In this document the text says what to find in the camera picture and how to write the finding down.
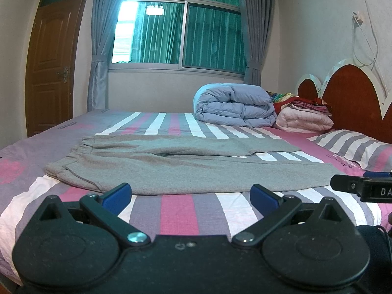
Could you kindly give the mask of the red folded clothes stack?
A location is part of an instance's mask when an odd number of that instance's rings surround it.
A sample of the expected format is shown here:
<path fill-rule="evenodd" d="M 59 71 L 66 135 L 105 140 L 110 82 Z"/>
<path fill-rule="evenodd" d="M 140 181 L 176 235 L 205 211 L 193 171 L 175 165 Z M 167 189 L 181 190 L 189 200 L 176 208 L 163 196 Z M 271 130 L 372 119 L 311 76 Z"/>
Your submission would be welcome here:
<path fill-rule="evenodd" d="M 295 96 L 293 93 L 273 93 L 267 92 L 272 98 L 272 103 L 276 114 L 278 115 L 285 107 L 294 105 L 297 108 L 310 110 L 311 112 L 322 113 L 327 116 L 331 116 L 331 107 L 322 99 L 306 99 L 299 96 Z"/>

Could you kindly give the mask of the grey curtain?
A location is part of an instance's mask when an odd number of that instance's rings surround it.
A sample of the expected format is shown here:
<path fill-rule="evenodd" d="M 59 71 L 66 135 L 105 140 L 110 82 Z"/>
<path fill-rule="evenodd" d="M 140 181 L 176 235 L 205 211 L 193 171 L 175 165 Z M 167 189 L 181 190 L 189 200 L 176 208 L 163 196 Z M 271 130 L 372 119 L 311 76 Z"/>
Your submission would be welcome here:
<path fill-rule="evenodd" d="M 118 13 L 123 0 L 93 0 L 91 19 L 92 60 L 86 110 L 108 105 L 109 54 L 114 42 Z"/>
<path fill-rule="evenodd" d="M 269 47 L 275 0 L 239 0 L 245 50 L 245 84 L 262 85 L 262 68 Z"/>

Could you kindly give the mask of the grey sweatpants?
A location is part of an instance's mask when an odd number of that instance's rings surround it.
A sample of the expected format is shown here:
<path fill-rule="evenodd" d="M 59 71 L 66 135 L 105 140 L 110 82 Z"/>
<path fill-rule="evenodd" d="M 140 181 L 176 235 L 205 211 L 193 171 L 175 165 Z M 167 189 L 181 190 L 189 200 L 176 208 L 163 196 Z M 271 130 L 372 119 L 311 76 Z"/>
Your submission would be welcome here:
<path fill-rule="evenodd" d="M 228 139 L 170 135 L 97 135 L 84 138 L 46 174 L 66 184 L 107 192 L 130 184 L 136 195 L 248 192 L 253 184 L 271 191 L 326 186 L 340 171 L 329 163 L 278 159 L 262 153 L 294 153 L 282 139 Z"/>

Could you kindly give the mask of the folded pink blanket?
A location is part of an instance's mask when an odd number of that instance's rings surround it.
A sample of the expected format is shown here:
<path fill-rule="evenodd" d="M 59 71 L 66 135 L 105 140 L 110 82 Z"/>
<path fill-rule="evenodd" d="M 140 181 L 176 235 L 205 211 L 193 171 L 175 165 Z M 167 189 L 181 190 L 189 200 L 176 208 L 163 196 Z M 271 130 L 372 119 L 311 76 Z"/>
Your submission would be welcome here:
<path fill-rule="evenodd" d="M 333 128 L 327 115 L 285 107 L 277 115 L 274 127 L 288 133 L 322 134 Z"/>

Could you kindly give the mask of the right grey curtain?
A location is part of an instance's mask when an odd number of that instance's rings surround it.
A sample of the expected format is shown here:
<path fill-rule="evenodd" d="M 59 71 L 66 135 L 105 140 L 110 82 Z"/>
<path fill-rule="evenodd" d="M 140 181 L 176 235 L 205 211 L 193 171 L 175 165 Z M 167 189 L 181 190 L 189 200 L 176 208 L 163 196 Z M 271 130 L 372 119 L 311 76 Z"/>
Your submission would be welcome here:
<path fill-rule="evenodd" d="M 262 85 L 262 68 L 269 47 L 275 0 L 239 0 L 245 50 L 245 84 Z"/>

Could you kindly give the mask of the red wooden headboard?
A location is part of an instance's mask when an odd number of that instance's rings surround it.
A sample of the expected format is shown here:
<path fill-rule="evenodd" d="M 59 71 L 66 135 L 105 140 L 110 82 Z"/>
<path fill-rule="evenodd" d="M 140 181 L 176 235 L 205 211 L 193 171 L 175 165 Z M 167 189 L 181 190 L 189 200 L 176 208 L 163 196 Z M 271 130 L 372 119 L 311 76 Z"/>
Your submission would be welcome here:
<path fill-rule="evenodd" d="M 369 68 L 359 67 L 349 59 L 342 60 L 333 66 L 323 82 L 312 74 L 303 75 L 295 93 L 329 104 L 335 129 L 352 130 L 391 142 L 391 94 L 383 93 Z"/>

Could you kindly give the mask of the brown wooden door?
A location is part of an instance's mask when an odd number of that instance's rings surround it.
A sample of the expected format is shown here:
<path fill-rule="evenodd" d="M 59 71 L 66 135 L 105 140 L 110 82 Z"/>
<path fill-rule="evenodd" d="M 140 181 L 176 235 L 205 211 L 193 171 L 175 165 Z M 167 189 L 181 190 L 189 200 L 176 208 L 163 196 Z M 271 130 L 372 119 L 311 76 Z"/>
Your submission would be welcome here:
<path fill-rule="evenodd" d="M 26 133 L 29 137 L 73 118 L 76 48 L 86 0 L 40 0 L 25 75 Z M 56 73 L 69 67 L 65 84 Z"/>

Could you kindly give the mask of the folded blue-grey duvet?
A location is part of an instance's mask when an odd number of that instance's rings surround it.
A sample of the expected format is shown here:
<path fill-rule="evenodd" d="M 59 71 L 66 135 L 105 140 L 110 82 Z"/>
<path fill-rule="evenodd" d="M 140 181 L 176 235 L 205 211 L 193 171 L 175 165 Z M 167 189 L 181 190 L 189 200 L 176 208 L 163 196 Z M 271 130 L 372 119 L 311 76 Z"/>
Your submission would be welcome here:
<path fill-rule="evenodd" d="M 236 127 L 271 127 L 276 121 L 270 95 L 260 86 L 215 83 L 198 89 L 193 115 L 211 124 Z"/>

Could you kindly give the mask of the window with green blinds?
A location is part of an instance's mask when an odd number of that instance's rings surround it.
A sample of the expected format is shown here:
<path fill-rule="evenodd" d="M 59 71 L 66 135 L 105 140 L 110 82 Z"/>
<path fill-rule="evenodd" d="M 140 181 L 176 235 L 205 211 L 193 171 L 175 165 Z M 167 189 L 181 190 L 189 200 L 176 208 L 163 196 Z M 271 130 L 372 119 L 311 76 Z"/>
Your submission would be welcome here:
<path fill-rule="evenodd" d="M 239 0 L 122 0 L 110 64 L 244 74 Z"/>

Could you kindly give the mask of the left grey curtain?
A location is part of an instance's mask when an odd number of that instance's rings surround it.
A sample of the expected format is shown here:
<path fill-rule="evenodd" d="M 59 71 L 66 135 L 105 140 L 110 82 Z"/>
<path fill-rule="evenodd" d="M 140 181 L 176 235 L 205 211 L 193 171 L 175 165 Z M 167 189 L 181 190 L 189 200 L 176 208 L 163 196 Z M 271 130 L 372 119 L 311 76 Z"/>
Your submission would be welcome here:
<path fill-rule="evenodd" d="M 108 105 L 109 54 L 114 42 L 118 13 L 123 0 L 93 0 L 91 19 L 92 60 L 86 110 Z"/>

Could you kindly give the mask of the striped pillow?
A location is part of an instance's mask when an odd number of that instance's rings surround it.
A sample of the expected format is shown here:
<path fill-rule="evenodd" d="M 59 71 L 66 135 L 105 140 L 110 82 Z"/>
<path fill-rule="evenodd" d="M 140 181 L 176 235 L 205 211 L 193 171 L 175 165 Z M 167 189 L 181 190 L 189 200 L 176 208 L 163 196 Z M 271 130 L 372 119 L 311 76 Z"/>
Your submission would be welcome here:
<path fill-rule="evenodd" d="M 391 144 L 356 131 L 333 130 L 308 138 L 366 171 L 391 172 Z"/>

